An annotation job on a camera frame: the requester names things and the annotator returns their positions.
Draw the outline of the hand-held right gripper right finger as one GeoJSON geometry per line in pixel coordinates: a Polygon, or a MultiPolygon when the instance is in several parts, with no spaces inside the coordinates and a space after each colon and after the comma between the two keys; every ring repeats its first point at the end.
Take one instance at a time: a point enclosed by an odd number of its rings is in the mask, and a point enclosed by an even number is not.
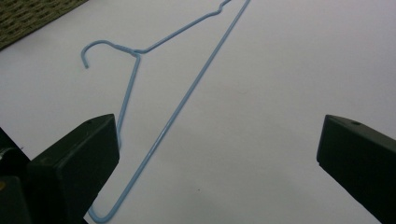
{"type": "Polygon", "coordinates": [[[396,224],[396,140],[352,119],[327,115],[317,161],[382,224],[396,224]]]}

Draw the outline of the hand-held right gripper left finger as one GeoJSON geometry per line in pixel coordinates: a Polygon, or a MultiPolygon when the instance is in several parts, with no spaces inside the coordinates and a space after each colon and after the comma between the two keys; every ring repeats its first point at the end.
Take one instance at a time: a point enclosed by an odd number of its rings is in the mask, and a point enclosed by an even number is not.
{"type": "Polygon", "coordinates": [[[89,119],[27,165],[36,224],[81,224],[119,163],[115,117],[89,119]]]}

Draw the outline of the light blue wire hanger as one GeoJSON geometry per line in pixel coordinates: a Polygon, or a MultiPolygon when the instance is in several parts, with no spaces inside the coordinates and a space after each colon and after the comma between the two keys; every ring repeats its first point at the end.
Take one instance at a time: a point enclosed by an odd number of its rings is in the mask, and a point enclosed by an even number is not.
{"type": "MultiPolygon", "coordinates": [[[[131,95],[132,95],[134,81],[135,81],[135,78],[136,78],[137,73],[138,73],[138,68],[139,68],[139,65],[141,63],[142,56],[145,55],[145,54],[148,54],[149,52],[151,52],[153,50],[155,50],[159,46],[161,46],[164,43],[170,41],[171,39],[173,39],[176,36],[182,34],[183,32],[186,32],[188,29],[190,29],[191,27],[197,25],[198,23],[200,23],[200,22],[202,22],[204,20],[207,20],[208,18],[212,18],[212,17],[215,17],[215,16],[219,15],[222,12],[222,10],[224,9],[224,7],[226,5],[228,5],[232,1],[233,0],[223,0],[219,4],[219,6],[218,6],[218,8],[216,10],[214,10],[212,12],[208,12],[205,15],[201,16],[200,18],[198,18],[198,19],[196,19],[194,21],[191,21],[190,23],[188,23],[188,24],[184,25],[183,27],[177,29],[173,33],[165,36],[164,38],[158,40],[157,42],[155,42],[154,44],[152,44],[151,46],[149,46],[149,47],[147,47],[145,49],[133,49],[133,48],[129,48],[129,47],[125,47],[125,46],[113,43],[113,42],[111,42],[109,40],[99,39],[99,40],[95,40],[95,41],[92,41],[91,43],[87,44],[81,50],[80,59],[81,59],[82,64],[83,64],[85,69],[89,69],[90,68],[90,64],[89,64],[88,57],[87,57],[88,51],[91,48],[93,48],[95,46],[98,46],[98,45],[107,45],[110,48],[113,48],[115,50],[118,50],[118,51],[121,51],[123,53],[129,54],[130,56],[132,56],[134,58],[134,66],[133,66],[131,75],[130,75],[129,80],[128,80],[126,91],[124,93],[122,104],[121,104],[121,107],[120,107],[119,117],[118,117],[117,122],[116,122],[116,130],[117,130],[119,148],[122,147],[121,134],[120,133],[121,133],[122,125],[123,125],[123,122],[124,122],[124,117],[125,117],[125,114],[126,114],[126,111],[127,111],[127,108],[128,108],[128,104],[129,104],[129,101],[130,101],[130,98],[131,98],[131,95]]],[[[239,11],[237,12],[235,17],[233,18],[232,22],[230,23],[229,27],[227,28],[225,33],[222,35],[221,39],[219,40],[219,43],[214,47],[213,51],[210,53],[208,59],[206,60],[206,62],[204,63],[203,67],[199,71],[198,75],[196,76],[194,81],[191,83],[190,87],[188,88],[188,90],[186,91],[184,96],[181,98],[181,100],[178,103],[177,107],[175,108],[174,112],[170,116],[169,120],[166,121],[166,123],[164,124],[164,126],[163,126],[162,130],[160,131],[158,137],[155,139],[154,143],[152,144],[152,146],[148,150],[148,153],[146,154],[144,159],[141,161],[141,163],[139,164],[139,166],[137,167],[135,172],[132,174],[130,180],[128,181],[127,185],[125,186],[125,188],[121,192],[119,198],[112,205],[112,207],[107,212],[107,214],[102,216],[102,217],[100,217],[95,212],[94,205],[93,204],[91,205],[91,207],[88,210],[88,215],[89,215],[89,217],[92,219],[92,221],[95,224],[107,224],[118,213],[119,209],[121,208],[123,202],[126,200],[128,194],[131,192],[131,190],[134,187],[135,183],[137,182],[138,178],[142,175],[144,169],[149,164],[149,160],[154,155],[154,153],[157,150],[157,148],[159,147],[160,143],[163,141],[163,139],[165,138],[165,136],[167,135],[167,133],[171,129],[173,123],[176,121],[176,119],[177,119],[178,115],[180,114],[180,112],[182,111],[183,107],[188,102],[188,100],[190,99],[192,93],[194,92],[194,90],[198,86],[199,82],[201,81],[201,79],[205,75],[205,72],[207,71],[209,66],[213,63],[215,57],[219,53],[221,47],[226,42],[227,38],[229,37],[230,33],[232,32],[233,28],[235,27],[235,25],[237,24],[239,19],[242,17],[242,15],[245,12],[246,8],[248,7],[250,1],[251,0],[244,0],[244,4],[241,6],[239,11]]]]}

